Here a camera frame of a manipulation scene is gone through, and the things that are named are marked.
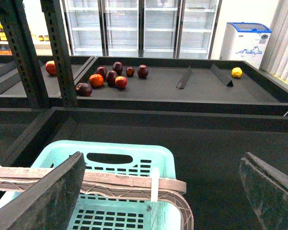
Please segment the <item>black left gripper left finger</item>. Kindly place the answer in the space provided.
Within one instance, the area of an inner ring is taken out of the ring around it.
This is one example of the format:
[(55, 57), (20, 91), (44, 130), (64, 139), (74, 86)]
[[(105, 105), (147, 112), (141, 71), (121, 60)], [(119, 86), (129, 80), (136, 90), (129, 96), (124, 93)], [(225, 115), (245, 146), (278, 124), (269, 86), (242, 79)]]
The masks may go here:
[(80, 152), (0, 208), (0, 230), (65, 230), (85, 172)]

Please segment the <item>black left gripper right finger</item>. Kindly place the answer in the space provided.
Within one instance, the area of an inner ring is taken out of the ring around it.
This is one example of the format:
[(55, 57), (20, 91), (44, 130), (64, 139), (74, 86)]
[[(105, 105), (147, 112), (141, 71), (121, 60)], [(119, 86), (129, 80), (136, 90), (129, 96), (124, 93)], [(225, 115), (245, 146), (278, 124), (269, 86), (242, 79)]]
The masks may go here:
[(288, 230), (288, 175), (246, 152), (239, 175), (263, 230)]

